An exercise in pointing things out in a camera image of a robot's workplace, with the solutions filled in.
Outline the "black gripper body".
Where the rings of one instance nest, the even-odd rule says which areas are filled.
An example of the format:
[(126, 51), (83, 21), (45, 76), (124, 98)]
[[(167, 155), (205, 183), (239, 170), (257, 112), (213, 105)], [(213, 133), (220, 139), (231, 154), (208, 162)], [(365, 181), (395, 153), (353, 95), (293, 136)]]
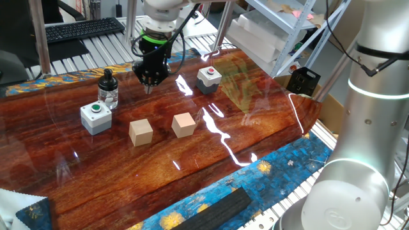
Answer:
[(151, 42), (145, 38), (139, 41), (142, 59), (132, 63), (132, 71), (144, 86), (158, 86), (169, 76), (167, 58), (170, 57), (168, 44)]

